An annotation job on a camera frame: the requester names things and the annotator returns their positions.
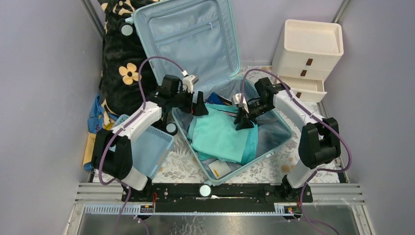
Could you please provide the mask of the white three-drawer storage cabinet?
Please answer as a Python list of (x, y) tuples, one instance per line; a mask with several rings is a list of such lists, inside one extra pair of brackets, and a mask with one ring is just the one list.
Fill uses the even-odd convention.
[(272, 72), (299, 99), (318, 103), (327, 93), (325, 80), (343, 54), (340, 24), (288, 19), (277, 43)]

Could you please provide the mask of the black floral plush blanket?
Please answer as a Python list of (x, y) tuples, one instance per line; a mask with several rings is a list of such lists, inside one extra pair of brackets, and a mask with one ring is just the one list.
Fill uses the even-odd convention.
[(151, 0), (100, 0), (105, 14), (102, 44), (102, 74), (99, 84), (100, 102), (119, 115), (131, 115), (142, 105), (142, 94), (149, 95), (157, 87), (150, 64), (138, 35), (124, 36), (120, 28), (125, 19), (139, 8), (152, 4)]

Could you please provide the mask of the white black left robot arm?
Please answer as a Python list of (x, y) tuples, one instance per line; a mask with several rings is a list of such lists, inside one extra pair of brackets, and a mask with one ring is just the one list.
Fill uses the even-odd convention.
[(183, 79), (165, 75), (161, 85), (146, 97), (142, 107), (111, 130), (97, 132), (92, 167), (133, 188), (133, 195), (138, 200), (148, 200), (152, 194), (147, 185), (150, 178), (133, 166), (132, 143), (173, 108), (194, 116), (207, 115), (202, 91), (196, 93), (197, 101), (193, 101), (193, 88), (198, 81), (196, 75), (186, 75)]

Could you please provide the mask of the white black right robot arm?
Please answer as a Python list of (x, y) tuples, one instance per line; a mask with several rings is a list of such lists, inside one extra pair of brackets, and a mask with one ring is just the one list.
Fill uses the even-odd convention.
[(274, 108), (283, 111), (300, 130), (298, 153), (300, 160), (295, 168), (285, 176), (281, 187), (281, 197), (288, 202), (300, 195), (300, 187), (308, 183), (319, 170), (326, 170), (325, 165), (331, 163), (341, 154), (343, 140), (339, 135), (339, 125), (334, 118), (324, 118), (307, 108), (282, 81), (272, 84), (267, 77), (255, 83), (258, 94), (256, 101), (249, 103), (245, 98), (245, 86), (241, 92), (232, 97), (237, 105), (237, 130), (253, 127), (257, 118)]

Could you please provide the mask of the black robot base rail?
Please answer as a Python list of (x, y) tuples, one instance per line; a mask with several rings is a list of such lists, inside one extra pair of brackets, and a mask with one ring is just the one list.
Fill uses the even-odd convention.
[(271, 184), (207, 184), (152, 183), (142, 191), (128, 193), (122, 188), (122, 202), (145, 202), (158, 213), (255, 213), (275, 212), (275, 204), (286, 203), (283, 213), (300, 211), (301, 203), (312, 203), (311, 188), (291, 189), (286, 180)]

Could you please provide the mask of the light blue ribbed suitcase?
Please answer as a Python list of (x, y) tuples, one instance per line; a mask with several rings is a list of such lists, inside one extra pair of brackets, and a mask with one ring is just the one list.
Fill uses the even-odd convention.
[[(240, 59), (230, 1), (160, 1), (137, 9), (120, 31), (125, 36), (138, 35), (158, 86), (168, 74), (183, 79), (184, 70), (199, 77), (193, 101), (202, 91), (208, 115), (196, 117), (173, 108), (159, 121), (172, 115), (174, 132), (182, 135), (209, 184), (224, 183), (278, 152), (291, 139), (290, 127), (275, 109), (259, 116), (254, 128), (236, 131), (235, 104), (206, 103), (211, 93), (231, 99), (242, 85), (246, 99), (258, 96), (254, 84), (237, 76)], [(142, 95), (143, 103), (147, 96)], [(231, 168), (220, 179), (208, 167), (216, 160)]]

